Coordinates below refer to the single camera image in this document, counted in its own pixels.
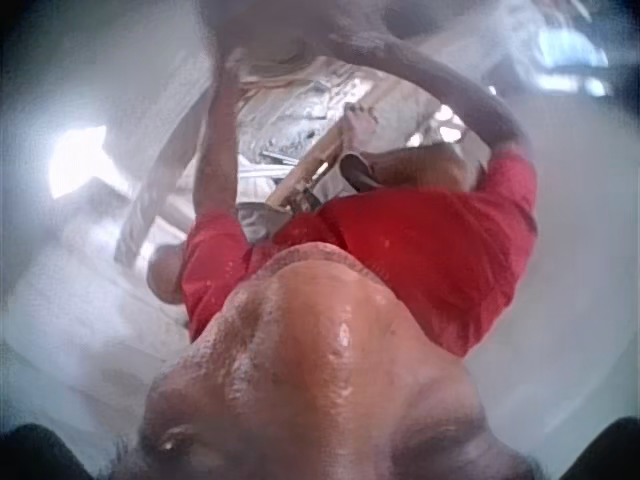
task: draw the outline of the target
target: man's eye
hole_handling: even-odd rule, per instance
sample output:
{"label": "man's eye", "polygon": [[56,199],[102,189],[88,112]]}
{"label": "man's eye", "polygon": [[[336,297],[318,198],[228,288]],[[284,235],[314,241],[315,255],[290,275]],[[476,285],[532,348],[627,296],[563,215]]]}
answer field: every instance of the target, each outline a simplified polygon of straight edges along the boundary
{"label": "man's eye", "polygon": [[163,457],[175,457],[186,453],[192,444],[193,436],[191,432],[187,432],[182,428],[173,429],[164,435],[157,446],[157,452]]}

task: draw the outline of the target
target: person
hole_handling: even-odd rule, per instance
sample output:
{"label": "person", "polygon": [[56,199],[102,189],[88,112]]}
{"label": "person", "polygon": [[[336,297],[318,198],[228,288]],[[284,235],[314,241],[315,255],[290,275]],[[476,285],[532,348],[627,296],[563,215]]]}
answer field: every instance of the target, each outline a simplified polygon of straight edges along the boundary
{"label": "person", "polygon": [[535,170],[510,112],[479,86],[448,92],[427,78],[454,110],[475,112],[462,117],[470,128],[491,132],[469,192],[409,175],[424,148],[394,153],[408,159],[399,186],[377,188],[396,167],[367,163],[360,139],[375,121],[353,109],[346,148],[366,167],[354,180],[369,176],[373,189],[251,245],[234,217],[235,62],[218,72],[196,223],[169,278],[193,343],[153,382],[138,442],[107,478],[540,478],[492,433],[463,363],[513,298],[536,239]]}

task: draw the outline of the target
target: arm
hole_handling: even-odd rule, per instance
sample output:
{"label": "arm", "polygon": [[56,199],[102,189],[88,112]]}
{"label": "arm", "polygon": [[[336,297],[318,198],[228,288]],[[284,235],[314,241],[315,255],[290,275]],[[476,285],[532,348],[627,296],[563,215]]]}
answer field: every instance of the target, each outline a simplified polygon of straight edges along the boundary
{"label": "arm", "polygon": [[238,191],[237,62],[230,60],[224,67],[220,66],[222,62],[217,64],[217,82],[193,188],[196,216],[220,210],[233,214]]}
{"label": "arm", "polygon": [[492,150],[508,143],[527,148],[527,136],[509,108],[481,85],[391,35],[368,34],[366,41],[363,46],[334,40],[330,48],[341,60],[390,73],[426,90],[449,105]]}

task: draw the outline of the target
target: red shirt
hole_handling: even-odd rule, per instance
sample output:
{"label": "red shirt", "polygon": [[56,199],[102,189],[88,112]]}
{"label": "red shirt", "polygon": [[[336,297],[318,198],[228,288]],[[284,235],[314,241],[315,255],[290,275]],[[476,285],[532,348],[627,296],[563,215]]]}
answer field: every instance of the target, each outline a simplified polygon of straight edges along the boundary
{"label": "red shirt", "polygon": [[536,175],[501,152],[471,193],[380,189],[293,218],[272,245],[250,245],[237,220],[211,213],[189,234],[182,280],[195,340],[243,280],[309,242],[347,251],[405,303],[424,333],[464,356],[511,303],[536,239]]}

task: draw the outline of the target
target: wooden beam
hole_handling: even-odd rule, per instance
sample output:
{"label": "wooden beam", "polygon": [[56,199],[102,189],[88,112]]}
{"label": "wooden beam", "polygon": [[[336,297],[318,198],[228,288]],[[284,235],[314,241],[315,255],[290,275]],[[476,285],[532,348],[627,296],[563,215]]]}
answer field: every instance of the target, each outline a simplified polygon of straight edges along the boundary
{"label": "wooden beam", "polygon": [[116,245],[114,259],[120,265],[132,267],[135,264],[156,216],[196,154],[202,119],[208,106],[208,92],[205,89],[180,119],[142,182]]}

